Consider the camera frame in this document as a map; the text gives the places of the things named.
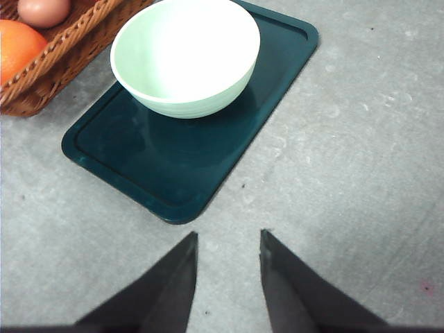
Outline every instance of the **concrete floor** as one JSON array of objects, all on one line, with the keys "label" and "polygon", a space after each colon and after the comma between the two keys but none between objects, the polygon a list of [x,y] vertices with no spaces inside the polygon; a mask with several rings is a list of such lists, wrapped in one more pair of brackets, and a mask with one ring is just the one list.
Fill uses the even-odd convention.
[{"label": "concrete floor", "polygon": [[320,45],[187,225],[60,150],[114,82],[109,49],[37,116],[1,118],[2,325],[73,323],[195,230],[188,332],[270,332],[258,260],[270,228],[384,320],[444,326],[444,2],[250,2],[310,22]]}]

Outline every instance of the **white bowl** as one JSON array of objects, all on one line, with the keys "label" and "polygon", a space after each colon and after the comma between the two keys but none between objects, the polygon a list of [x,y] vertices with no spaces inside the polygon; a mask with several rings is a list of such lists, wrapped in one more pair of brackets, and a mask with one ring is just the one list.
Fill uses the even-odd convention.
[{"label": "white bowl", "polygon": [[111,68],[146,107],[198,118],[240,95],[259,45],[255,20],[231,0],[163,0],[122,27],[112,43]]}]

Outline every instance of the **orange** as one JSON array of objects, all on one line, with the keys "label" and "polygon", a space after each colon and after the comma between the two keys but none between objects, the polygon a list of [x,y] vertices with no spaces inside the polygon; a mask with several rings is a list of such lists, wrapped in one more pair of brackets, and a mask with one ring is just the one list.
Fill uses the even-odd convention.
[{"label": "orange", "polygon": [[1,84],[22,70],[47,44],[30,26],[10,19],[0,19],[0,38]]}]

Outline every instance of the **teal plastic tray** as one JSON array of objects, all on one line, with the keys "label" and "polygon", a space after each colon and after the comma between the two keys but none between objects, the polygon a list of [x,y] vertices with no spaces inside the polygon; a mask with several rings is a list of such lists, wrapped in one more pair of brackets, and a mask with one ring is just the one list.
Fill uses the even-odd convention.
[{"label": "teal plastic tray", "polygon": [[242,1],[261,34],[246,89],[225,109],[174,119],[115,83],[65,134],[64,154],[166,222],[195,219],[318,44],[307,22]]}]

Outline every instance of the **bowl rim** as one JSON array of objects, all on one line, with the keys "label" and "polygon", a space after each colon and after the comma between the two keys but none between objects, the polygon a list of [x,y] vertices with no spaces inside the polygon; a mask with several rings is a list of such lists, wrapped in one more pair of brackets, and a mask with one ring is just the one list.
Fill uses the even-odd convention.
[{"label": "bowl rim", "polygon": [[135,95],[138,98],[141,99],[145,99],[148,101],[152,101],[152,102],[156,102],[156,103],[166,103],[166,104],[182,104],[182,103],[192,103],[192,102],[197,102],[197,101],[203,101],[206,99],[209,99],[213,96],[219,95],[220,93],[230,89],[235,83],[239,82],[245,75],[246,73],[248,73],[248,71],[251,69],[252,66],[254,66],[254,64],[257,61],[257,56],[259,54],[259,48],[260,48],[260,44],[261,44],[261,38],[260,38],[260,31],[259,31],[259,27],[257,26],[257,23],[255,21],[255,19],[253,18],[253,16],[251,16],[251,14],[242,6],[240,6],[238,3],[233,2],[231,0],[218,0],[221,2],[230,2],[233,5],[237,6],[238,8],[240,8],[242,11],[244,11],[246,14],[248,14],[250,17],[249,19],[254,23],[255,28],[257,33],[255,34],[256,36],[256,43],[255,43],[255,52],[254,52],[254,57],[252,57],[251,61],[249,62],[248,68],[245,68],[242,72],[239,72],[240,75],[239,77],[234,80],[231,84],[227,85],[227,87],[223,87],[222,89],[217,90],[216,92],[213,92],[211,94],[208,94],[206,96],[202,96],[198,99],[184,99],[184,98],[163,98],[163,97],[156,97],[150,94],[145,94],[141,91],[139,91],[138,89],[135,89],[133,87],[131,87],[131,85],[129,85],[125,79],[122,78],[122,76],[119,73],[119,70],[117,69],[116,66],[116,62],[115,62],[115,52],[116,52],[116,47],[119,43],[119,40],[121,39],[121,36],[125,33],[125,30],[140,16],[145,15],[147,12],[150,12],[153,10],[153,8],[156,7],[160,7],[160,6],[165,6],[166,3],[170,3],[170,2],[174,2],[174,1],[183,1],[183,0],[161,0],[157,3],[154,3],[153,5],[141,10],[140,12],[138,12],[136,15],[134,15],[133,17],[131,17],[119,30],[119,32],[117,33],[116,37],[114,38],[114,41],[112,42],[111,45],[111,51],[110,51],[110,62],[111,62],[111,70],[112,73],[114,74],[114,76],[116,77],[116,79],[119,81],[119,83],[121,85],[123,85],[123,87],[125,89],[127,89],[131,94]]}]

